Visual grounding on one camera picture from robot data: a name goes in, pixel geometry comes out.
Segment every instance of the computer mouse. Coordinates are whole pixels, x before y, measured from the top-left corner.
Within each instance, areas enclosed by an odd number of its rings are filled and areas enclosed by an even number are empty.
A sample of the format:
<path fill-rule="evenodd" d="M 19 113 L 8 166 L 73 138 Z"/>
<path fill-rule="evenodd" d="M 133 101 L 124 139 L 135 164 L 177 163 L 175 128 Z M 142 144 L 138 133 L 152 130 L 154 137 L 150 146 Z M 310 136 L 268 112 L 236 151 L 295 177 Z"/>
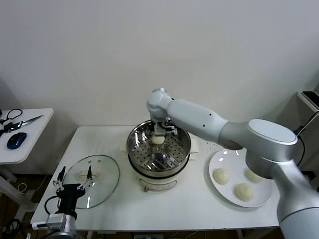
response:
<path fill-rule="evenodd" d="M 9 149 L 19 148 L 20 145 L 25 140 L 25 138 L 26 138 L 26 133 L 24 133 L 24 132 L 16 133 L 16 134 L 14 134 L 14 135 L 12 135 L 10 137 L 10 139 L 8 140 L 8 143 L 6 144 L 6 146 Z"/>

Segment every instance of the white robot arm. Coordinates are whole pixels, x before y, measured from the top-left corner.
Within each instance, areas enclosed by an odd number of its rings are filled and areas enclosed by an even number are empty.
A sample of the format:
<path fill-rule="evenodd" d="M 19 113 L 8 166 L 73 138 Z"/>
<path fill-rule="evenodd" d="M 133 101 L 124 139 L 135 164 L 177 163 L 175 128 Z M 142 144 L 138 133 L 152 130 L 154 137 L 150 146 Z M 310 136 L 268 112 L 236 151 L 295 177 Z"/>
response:
<path fill-rule="evenodd" d="M 298 138 L 289 129 L 262 119 L 229 122 L 212 110 L 171 98 L 155 89 L 147 107 L 155 134 L 166 135 L 167 117 L 178 127 L 225 148 L 247 149 L 247 166 L 261 177 L 273 179 L 280 191 L 277 215 L 287 239 L 319 238 L 319 197 L 293 161 Z"/>

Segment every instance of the white table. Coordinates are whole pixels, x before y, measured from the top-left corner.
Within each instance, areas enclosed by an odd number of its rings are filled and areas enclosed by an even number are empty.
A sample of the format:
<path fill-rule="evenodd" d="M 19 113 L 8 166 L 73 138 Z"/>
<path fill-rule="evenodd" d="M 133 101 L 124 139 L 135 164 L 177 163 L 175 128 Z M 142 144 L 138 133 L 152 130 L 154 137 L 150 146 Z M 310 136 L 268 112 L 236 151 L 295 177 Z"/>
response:
<path fill-rule="evenodd" d="M 1 119 L 5 119 L 8 112 L 9 111 L 3 111 Z M 22 120 L 28 120 L 40 115 L 43 115 L 43 117 L 37 119 L 33 123 L 10 133 L 4 133 L 0 137 L 0 165 L 2 165 L 0 167 L 0 173 L 9 179 L 9 181 L 7 181 L 0 177 L 0 191 L 5 193 L 9 198 L 21 206 L 15 217 L 19 220 L 22 220 L 25 212 L 34 212 L 36 204 L 30 200 L 32 196 L 30 193 L 28 193 L 28 195 L 23 195 L 10 184 L 10 181 L 14 182 L 16 181 L 16 178 L 3 165 L 18 164 L 26 160 L 44 128 L 51 119 L 53 115 L 53 109 L 23 110 L 23 114 L 13 120 L 13 123 L 17 123 Z M 9 138 L 19 132 L 27 133 L 26 139 L 19 148 L 14 150 L 8 149 L 6 143 L 8 142 Z"/>
<path fill-rule="evenodd" d="M 145 193 L 131 167 L 127 153 L 121 151 L 132 126 L 85 126 L 75 132 L 52 180 L 66 166 L 68 170 L 80 159 L 105 154 L 114 158 L 120 168 L 119 184 L 104 203 L 77 209 L 76 228 L 80 231 L 182 231 L 277 227 L 279 192 L 274 185 L 267 204 L 248 209 L 228 203 L 216 192 L 207 177 L 207 162 L 222 149 L 217 144 L 198 140 L 199 153 L 178 178 L 177 185 L 160 192 Z M 52 181 L 41 199 L 31 223 L 47 218 L 44 202 L 55 195 Z M 57 210 L 57 201 L 48 203 L 50 212 Z"/>

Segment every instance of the floor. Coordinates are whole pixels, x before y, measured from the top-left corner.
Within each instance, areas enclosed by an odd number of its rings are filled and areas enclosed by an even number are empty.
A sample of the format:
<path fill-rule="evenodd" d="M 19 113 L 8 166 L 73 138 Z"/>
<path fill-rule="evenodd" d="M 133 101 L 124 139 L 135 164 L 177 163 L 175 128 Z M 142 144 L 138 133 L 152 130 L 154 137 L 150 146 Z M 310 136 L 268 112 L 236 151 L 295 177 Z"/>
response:
<path fill-rule="evenodd" d="M 20 183 L 25 183 L 27 185 L 27 189 L 38 189 L 33 197 L 33 202 L 40 202 L 40 199 L 50 182 L 51 177 L 42 175 L 16 175 L 18 181 L 13 183 L 13 186 L 17 187 Z M 10 220 L 12 220 L 18 210 L 18 205 L 9 199 L 6 195 L 2 195 L 0 197 L 0 227 L 4 227 Z M 22 227 L 25 233 L 29 232 L 31 234 L 31 239 L 40 239 L 42 236 L 46 234 L 45 231 L 39 231 L 37 235 L 37 231 L 33 231 L 30 225 L 30 220 L 32 218 L 33 213 L 28 213 L 25 215 L 22 221 Z M 243 234 L 248 235 L 251 230 L 242 230 Z M 124 232 L 124 233 L 116 233 L 116 234 L 98 234 L 93 233 L 92 239 L 133 239 L 134 235 L 147 235 L 147 234 L 164 234 L 164 239 L 169 239 L 172 235 L 177 232 Z M 178 234 L 174 235 L 173 238 L 185 239 L 187 236 L 192 234 L 193 232 L 178 232 Z M 87 232 L 80 232 L 82 237 L 87 236 Z M 19 233 L 16 236 L 17 239 L 23 239 L 22 233 Z M 238 239 L 237 232 L 235 230 L 229 231 L 206 231 L 206 232 L 197 232 L 187 239 Z M 284 239 L 280 229 L 274 229 L 268 235 L 263 237 L 263 239 Z"/>

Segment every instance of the stainless steel steamer basket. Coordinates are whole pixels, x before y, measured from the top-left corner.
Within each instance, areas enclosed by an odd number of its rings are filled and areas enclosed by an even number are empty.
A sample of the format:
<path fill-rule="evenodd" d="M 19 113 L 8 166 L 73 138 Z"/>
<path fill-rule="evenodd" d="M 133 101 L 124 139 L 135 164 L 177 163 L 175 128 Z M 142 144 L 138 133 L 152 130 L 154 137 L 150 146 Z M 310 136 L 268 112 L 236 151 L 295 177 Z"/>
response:
<path fill-rule="evenodd" d="M 127 140 L 127 151 L 129 161 L 138 173 L 153 179 L 164 179 L 176 175 L 186 166 L 190 137 L 186 131 L 176 128 L 177 135 L 166 134 L 161 145 L 152 143 L 154 124 L 150 120 L 132 130 Z"/>

